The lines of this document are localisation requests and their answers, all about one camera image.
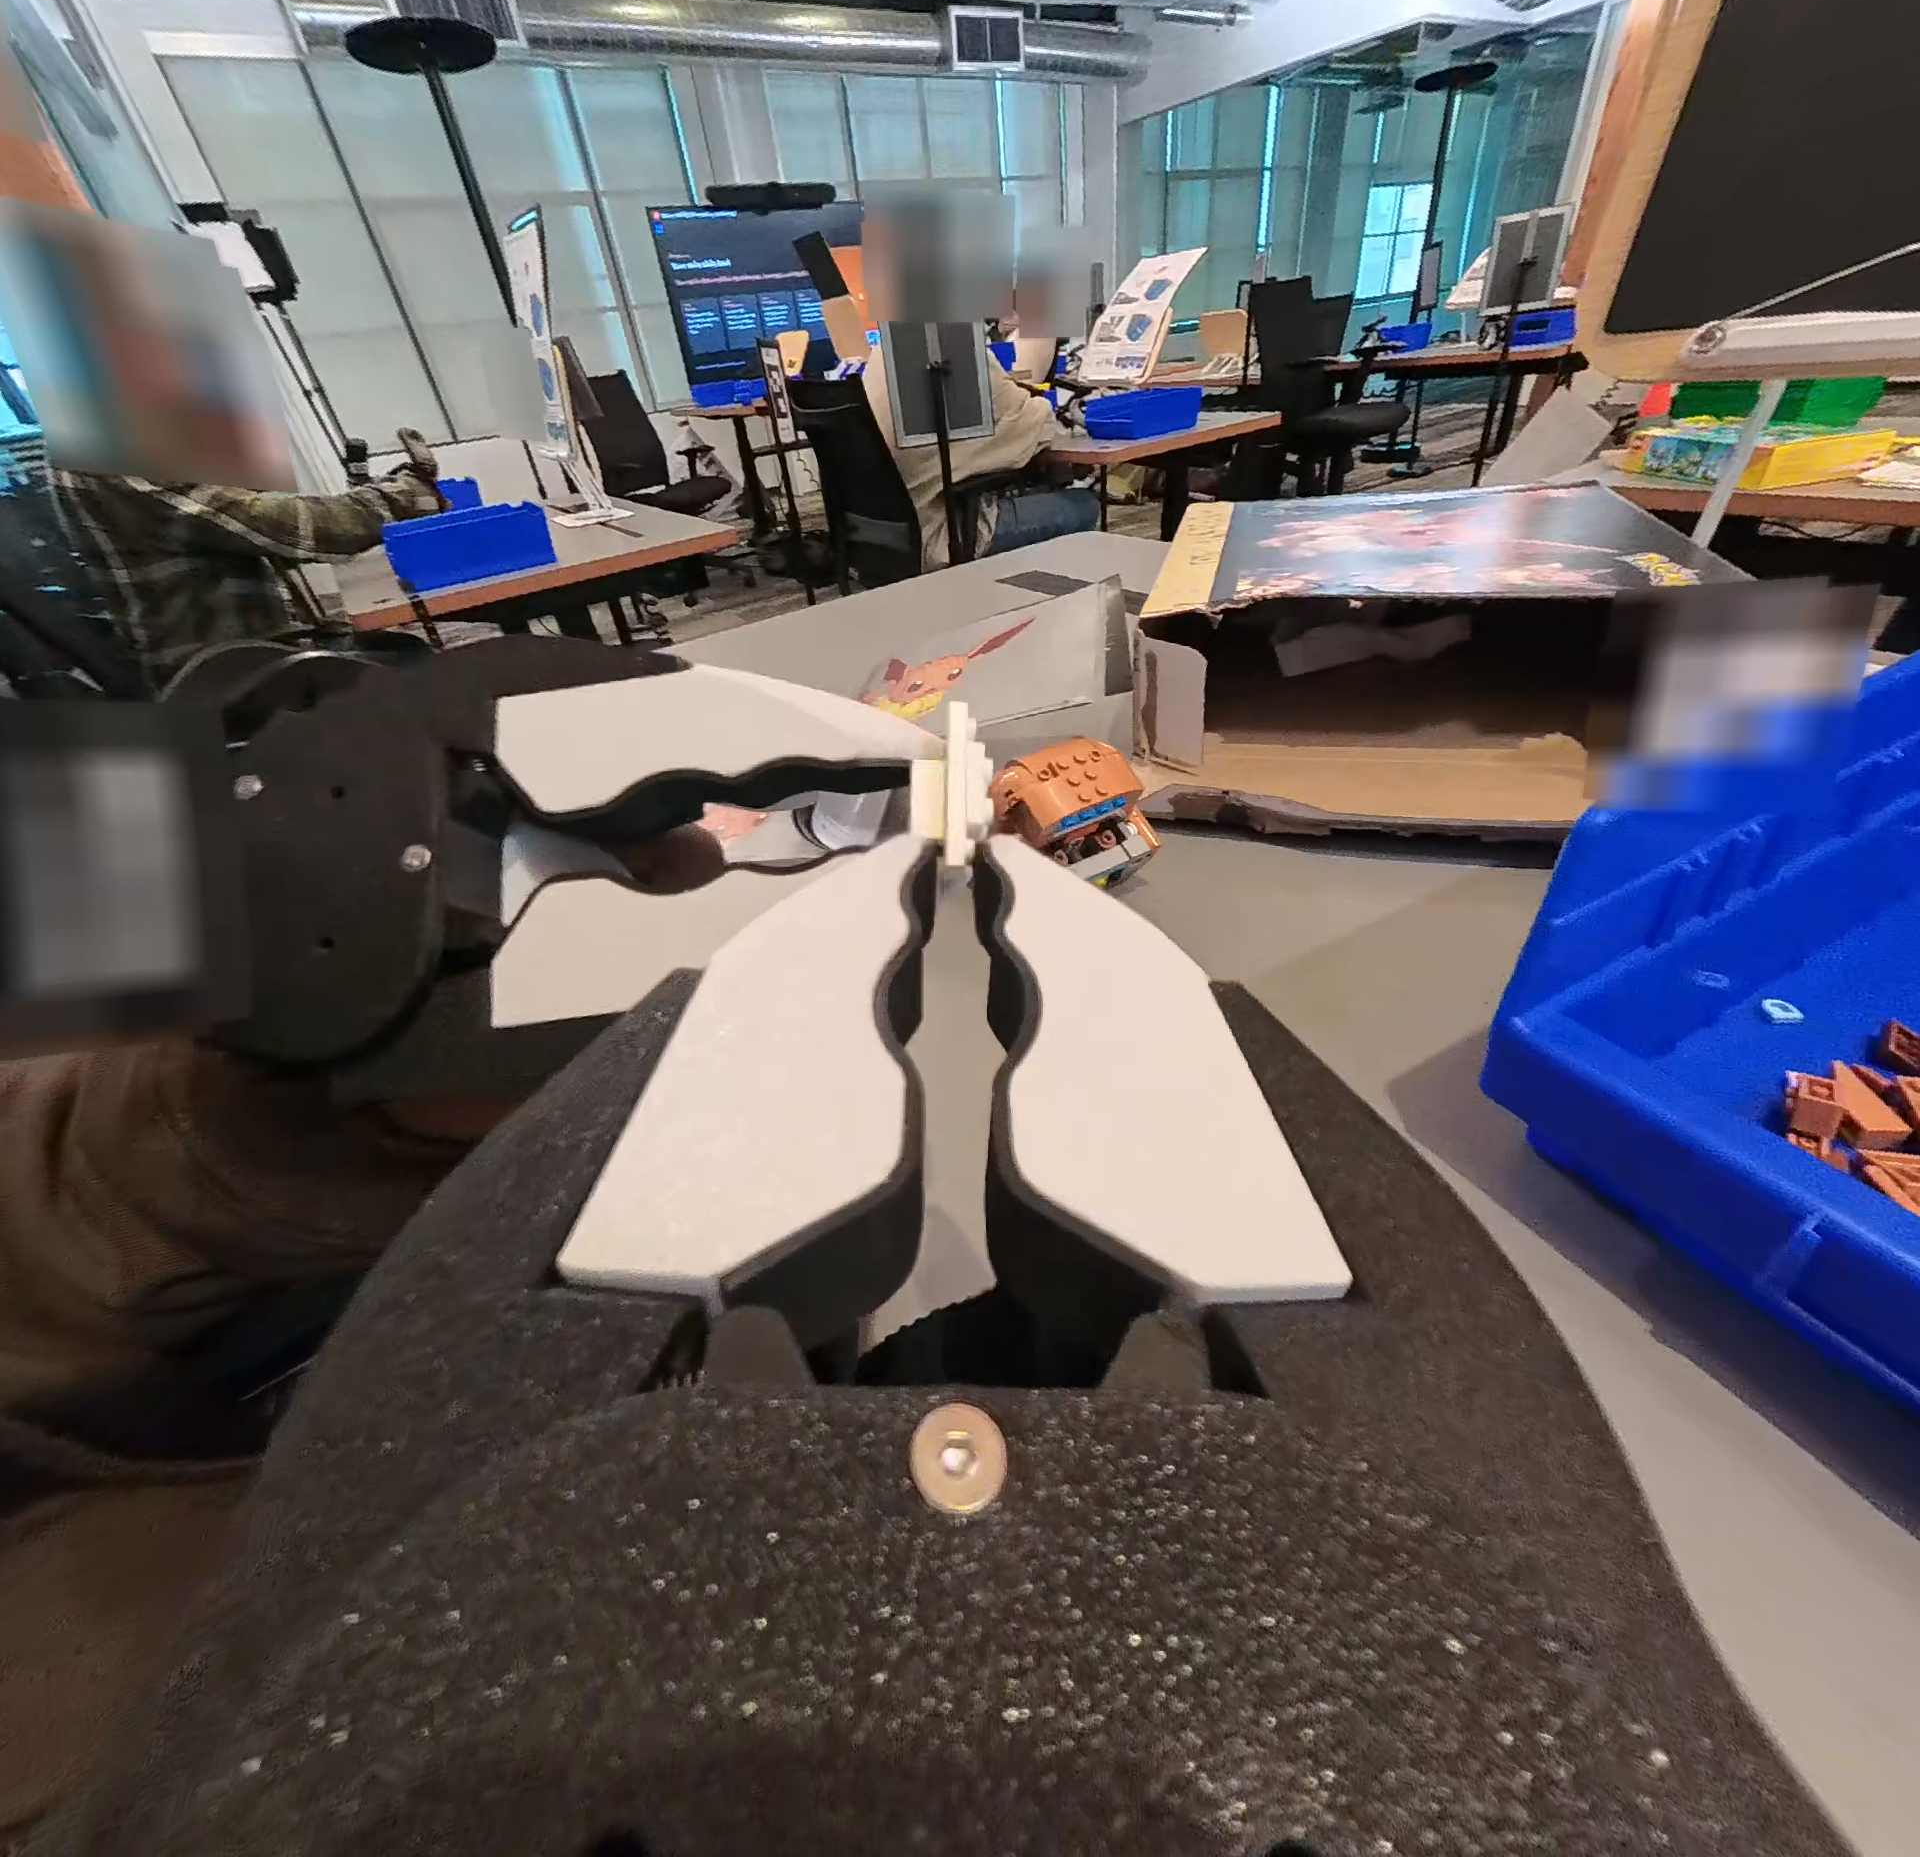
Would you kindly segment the white brick plate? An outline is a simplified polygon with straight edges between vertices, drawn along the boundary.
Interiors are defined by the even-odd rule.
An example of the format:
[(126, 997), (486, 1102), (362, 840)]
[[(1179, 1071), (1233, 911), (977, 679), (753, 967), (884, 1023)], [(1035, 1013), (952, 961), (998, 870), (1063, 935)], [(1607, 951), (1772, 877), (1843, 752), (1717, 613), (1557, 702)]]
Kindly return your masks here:
[(948, 697), (935, 727), (939, 754), (911, 769), (909, 827), (955, 878), (972, 870), (978, 850), (996, 835), (996, 766), (964, 700)]

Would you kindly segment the black office chair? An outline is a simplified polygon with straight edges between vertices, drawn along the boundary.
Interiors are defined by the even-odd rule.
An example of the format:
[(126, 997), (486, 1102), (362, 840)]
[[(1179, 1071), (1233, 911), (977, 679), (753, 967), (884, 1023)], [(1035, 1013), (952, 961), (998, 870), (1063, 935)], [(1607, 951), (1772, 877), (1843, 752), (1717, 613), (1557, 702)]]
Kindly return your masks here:
[(615, 500), (636, 500), (680, 516), (706, 516), (730, 500), (724, 474), (688, 471), (670, 462), (653, 415), (626, 370), (585, 375), (570, 357), (568, 401), (585, 431), (602, 488)]

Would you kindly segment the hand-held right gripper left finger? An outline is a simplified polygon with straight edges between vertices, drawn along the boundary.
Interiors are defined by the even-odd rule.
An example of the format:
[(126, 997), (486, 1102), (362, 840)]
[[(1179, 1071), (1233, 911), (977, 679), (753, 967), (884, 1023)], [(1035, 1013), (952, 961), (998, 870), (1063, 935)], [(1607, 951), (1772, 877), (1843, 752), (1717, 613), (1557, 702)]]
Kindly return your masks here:
[(924, 1226), (906, 1043), (939, 865), (891, 839), (712, 957), (564, 1242), (564, 1285), (773, 1312), (804, 1350), (900, 1291)]

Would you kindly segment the printed paper sheet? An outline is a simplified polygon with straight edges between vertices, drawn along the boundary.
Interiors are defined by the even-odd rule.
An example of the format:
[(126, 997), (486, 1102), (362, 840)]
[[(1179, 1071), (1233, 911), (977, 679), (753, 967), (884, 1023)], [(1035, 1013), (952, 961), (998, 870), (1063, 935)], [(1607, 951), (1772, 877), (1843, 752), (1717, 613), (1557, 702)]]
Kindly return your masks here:
[(1209, 248), (1144, 256), (1094, 318), (1074, 380), (1090, 388), (1138, 388), (1152, 377), (1175, 322), (1175, 298)]

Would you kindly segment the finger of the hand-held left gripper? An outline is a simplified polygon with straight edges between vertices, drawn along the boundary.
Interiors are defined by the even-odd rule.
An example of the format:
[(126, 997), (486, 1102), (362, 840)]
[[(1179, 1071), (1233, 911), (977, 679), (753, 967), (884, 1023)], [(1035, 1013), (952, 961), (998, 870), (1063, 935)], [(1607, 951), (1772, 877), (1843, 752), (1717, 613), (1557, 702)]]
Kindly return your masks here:
[(743, 926), (900, 835), (900, 793), (804, 793), (769, 810), (708, 804), (642, 845), (514, 824), (501, 853), (503, 940), (490, 1027), (600, 1020), (675, 971), (703, 969)]
[(684, 828), (708, 804), (902, 788), (943, 754), (937, 732), (858, 699), (710, 664), (506, 695), (493, 712), (493, 766), (520, 809), (597, 843)]

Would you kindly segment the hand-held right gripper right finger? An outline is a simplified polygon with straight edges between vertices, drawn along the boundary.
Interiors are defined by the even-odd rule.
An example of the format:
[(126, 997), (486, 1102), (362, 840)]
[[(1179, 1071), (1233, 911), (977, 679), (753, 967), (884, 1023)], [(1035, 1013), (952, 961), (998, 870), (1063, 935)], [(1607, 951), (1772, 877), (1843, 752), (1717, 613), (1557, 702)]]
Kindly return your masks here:
[(998, 1285), (1087, 1350), (1164, 1310), (1346, 1300), (1355, 1274), (1203, 967), (1019, 839), (980, 850)]

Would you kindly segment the white screen stand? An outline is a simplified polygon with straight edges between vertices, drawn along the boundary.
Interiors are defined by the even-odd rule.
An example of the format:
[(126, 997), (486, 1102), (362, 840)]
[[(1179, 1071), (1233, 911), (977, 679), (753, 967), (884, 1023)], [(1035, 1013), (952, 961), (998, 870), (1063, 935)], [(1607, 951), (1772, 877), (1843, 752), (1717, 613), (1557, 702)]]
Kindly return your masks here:
[(1899, 375), (1917, 367), (1917, 311), (1823, 311), (1779, 315), (1812, 286), (1779, 294), (1745, 315), (1726, 315), (1697, 329), (1672, 364), (1676, 380), (1754, 380), (1757, 404), (1710, 487), (1693, 529), (1694, 544), (1708, 549), (1764, 431), (1797, 378)]

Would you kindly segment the instruction booklet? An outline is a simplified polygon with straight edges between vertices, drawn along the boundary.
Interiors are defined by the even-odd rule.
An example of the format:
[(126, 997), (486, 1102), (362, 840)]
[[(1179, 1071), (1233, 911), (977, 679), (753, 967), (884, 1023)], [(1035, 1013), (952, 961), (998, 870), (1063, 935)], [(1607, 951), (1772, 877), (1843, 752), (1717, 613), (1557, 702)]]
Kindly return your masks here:
[(1001, 762), (1071, 738), (1124, 749), (1134, 702), (1124, 580), (1022, 572), (1010, 589), (1006, 608), (894, 643), (858, 700), (924, 728), (959, 700)]

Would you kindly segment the stack of blue bins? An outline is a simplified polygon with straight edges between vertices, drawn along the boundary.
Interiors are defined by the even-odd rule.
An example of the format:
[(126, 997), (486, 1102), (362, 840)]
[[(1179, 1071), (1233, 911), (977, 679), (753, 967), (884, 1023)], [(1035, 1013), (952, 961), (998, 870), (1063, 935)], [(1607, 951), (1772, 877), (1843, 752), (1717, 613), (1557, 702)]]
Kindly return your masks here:
[(554, 530), (541, 502), (478, 502), (396, 520), (382, 549), (406, 591), (439, 594), (556, 564)]

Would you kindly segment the wood-framed black screen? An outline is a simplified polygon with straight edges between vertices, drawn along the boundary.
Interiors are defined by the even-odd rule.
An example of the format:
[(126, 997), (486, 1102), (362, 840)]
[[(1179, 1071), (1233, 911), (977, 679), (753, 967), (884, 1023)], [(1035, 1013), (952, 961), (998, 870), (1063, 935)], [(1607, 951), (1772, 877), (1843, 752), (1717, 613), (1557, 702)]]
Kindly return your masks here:
[(1681, 0), (1596, 219), (1576, 345), (1674, 378), (1700, 326), (1919, 313), (1919, 0)]

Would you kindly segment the lit background screen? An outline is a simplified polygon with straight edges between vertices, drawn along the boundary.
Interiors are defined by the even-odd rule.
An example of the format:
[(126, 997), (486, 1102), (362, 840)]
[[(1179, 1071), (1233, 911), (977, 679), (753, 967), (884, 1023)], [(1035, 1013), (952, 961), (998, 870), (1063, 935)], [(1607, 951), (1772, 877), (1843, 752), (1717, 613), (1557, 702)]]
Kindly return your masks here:
[(686, 385), (699, 402), (761, 383), (759, 347), (781, 335), (802, 332), (810, 348), (825, 347), (825, 358), (839, 361), (823, 291), (797, 245), (818, 235), (834, 250), (857, 248), (860, 203), (781, 213), (679, 206), (649, 209), (644, 217)]

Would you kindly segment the silver ceiling duct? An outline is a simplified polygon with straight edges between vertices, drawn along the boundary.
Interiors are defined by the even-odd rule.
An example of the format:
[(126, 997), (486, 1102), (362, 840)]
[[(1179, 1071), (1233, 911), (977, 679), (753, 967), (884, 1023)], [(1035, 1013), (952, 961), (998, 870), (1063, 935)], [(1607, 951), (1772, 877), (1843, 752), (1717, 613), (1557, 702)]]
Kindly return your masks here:
[[(948, 0), (509, 0), (516, 49), (563, 67), (649, 56), (761, 69), (986, 74), (955, 54)], [(347, 11), (387, 0), (295, 0), (302, 43), (342, 49)]]

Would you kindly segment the blue plastic bin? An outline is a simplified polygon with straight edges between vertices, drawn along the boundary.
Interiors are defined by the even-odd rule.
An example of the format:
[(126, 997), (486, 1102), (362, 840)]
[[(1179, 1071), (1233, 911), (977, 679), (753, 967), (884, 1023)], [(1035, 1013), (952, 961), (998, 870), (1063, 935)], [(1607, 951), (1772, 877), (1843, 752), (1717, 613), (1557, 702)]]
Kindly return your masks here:
[(1740, 823), (1585, 816), (1486, 1041), (1533, 1149), (1764, 1317), (1919, 1407), (1919, 1217), (1764, 1128), (1788, 1071), (1919, 1028), (1917, 657), (1831, 782)]

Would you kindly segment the pile of brown bricks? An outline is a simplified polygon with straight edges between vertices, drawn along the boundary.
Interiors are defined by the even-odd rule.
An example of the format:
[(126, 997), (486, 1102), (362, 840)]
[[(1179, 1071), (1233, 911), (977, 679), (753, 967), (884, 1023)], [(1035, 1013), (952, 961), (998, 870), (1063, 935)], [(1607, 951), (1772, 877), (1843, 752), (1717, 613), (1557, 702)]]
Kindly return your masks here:
[(1791, 1149), (1919, 1215), (1919, 1028), (1885, 1020), (1865, 1059), (1788, 1071), (1762, 1126)]

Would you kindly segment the small blue bin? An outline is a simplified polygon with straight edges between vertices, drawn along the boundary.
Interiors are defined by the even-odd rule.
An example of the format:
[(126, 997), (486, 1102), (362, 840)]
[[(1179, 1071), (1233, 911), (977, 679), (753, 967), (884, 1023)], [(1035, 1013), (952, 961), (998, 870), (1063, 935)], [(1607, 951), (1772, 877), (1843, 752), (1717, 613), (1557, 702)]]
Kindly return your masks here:
[(1140, 445), (1193, 431), (1204, 408), (1199, 383), (1155, 385), (1082, 401), (1080, 426), (1098, 445)]

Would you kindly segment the wooden background table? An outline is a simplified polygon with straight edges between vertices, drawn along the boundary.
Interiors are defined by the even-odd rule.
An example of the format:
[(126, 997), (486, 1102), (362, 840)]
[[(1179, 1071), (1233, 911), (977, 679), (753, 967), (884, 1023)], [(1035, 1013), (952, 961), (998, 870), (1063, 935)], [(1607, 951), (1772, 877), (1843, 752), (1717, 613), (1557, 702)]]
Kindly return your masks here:
[(552, 527), (559, 560), (547, 570), (422, 596), (396, 578), (381, 539), (373, 551), (327, 564), (321, 572), (334, 580), (357, 631), (422, 631), (444, 623), (524, 631), (539, 619), (551, 619), (564, 632), (589, 637), (594, 605), (649, 596), (660, 576), (703, 568), (710, 556), (741, 549), (747, 541), (739, 527), (647, 504), (622, 510), (612, 520), (583, 520), (541, 507)]

